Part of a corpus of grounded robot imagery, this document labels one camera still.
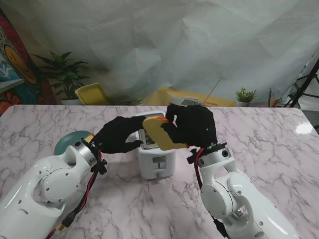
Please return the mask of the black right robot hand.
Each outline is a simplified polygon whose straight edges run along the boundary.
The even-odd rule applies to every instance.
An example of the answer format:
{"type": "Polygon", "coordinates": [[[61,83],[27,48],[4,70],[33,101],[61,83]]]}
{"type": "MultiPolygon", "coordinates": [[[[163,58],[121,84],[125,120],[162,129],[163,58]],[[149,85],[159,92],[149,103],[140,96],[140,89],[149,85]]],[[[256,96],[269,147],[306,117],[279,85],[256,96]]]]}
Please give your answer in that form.
{"type": "Polygon", "coordinates": [[[173,143],[201,148],[218,143],[213,113],[208,108],[170,104],[165,116],[168,123],[162,124],[161,128],[173,143]]]}

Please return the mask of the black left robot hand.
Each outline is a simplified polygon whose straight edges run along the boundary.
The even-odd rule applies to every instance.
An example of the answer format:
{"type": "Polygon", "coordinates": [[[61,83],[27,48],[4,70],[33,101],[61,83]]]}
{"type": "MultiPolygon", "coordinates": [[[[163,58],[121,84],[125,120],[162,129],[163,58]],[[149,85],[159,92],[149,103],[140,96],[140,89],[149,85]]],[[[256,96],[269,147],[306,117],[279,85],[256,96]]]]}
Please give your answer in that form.
{"type": "Polygon", "coordinates": [[[126,142],[127,138],[136,131],[143,129],[145,116],[125,118],[118,116],[107,122],[103,128],[93,137],[93,143],[102,153],[115,154],[127,153],[139,148],[143,142],[135,140],[126,142]]]}

